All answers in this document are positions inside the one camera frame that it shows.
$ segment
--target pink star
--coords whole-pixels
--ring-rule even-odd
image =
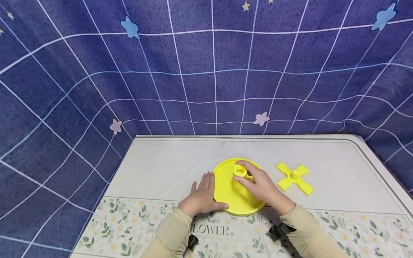
[[[116,121],[116,119],[113,119],[113,123],[110,125],[110,129],[112,129],[113,134],[117,135],[118,133],[122,132],[122,121]]]
[[[255,119],[254,124],[259,124],[260,126],[263,126],[266,121],[270,120],[270,118],[267,117],[267,112],[255,115]]]

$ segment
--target yellow plastic toy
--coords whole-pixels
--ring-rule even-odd
[[[229,205],[229,209],[225,210],[226,212],[237,216],[248,216],[259,211],[265,203],[255,198],[250,191],[234,180],[234,176],[246,178],[251,182],[253,180],[252,175],[245,167],[235,164],[238,160],[246,159],[227,159],[214,169],[214,199],[217,202],[222,201]]]
[[[302,176],[309,172],[309,170],[303,165],[299,166],[296,170],[291,171],[287,165],[280,163],[277,165],[277,169],[287,176],[287,178],[284,178],[277,183],[278,187],[280,187],[283,192],[285,192],[291,184],[296,184],[298,188],[307,196],[314,191],[309,184],[301,179]]]

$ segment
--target forearm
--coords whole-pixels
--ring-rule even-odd
[[[295,203],[283,194],[276,186],[271,194],[271,201],[268,203],[279,216],[284,215],[292,211],[295,207]]]
[[[190,235],[192,218],[179,208],[168,214],[155,231],[155,238],[141,258],[182,258]]]
[[[320,228],[315,218],[301,205],[280,216],[281,222],[295,228],[287,234],[304,258],[344,258],[347,255]]]

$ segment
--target right hand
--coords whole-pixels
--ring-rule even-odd
[[[247,188],[257,199],[272,206],[273,199],[279,190],[267,172],[252,165],[249,161],[240,160],[235,164],[245,167],[251,173],[254,182],[242,177],[235,177],[235,180]]]

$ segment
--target yellow cross-shaped piece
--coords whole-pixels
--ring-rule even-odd
[[[287,178],[284,178],[277,183],[277,186],[283,192],[285,192],[291,186],[291,184],[296,184],[298,188],[307,196],[314,191],[314,189],[309,184],[301,179],[302,176],[309,172],[309,170],[303,165],[299,166],[296,170],[291,171],[287,167],[287,165],[280,163],[277,165],[277,169],[287,176]]]

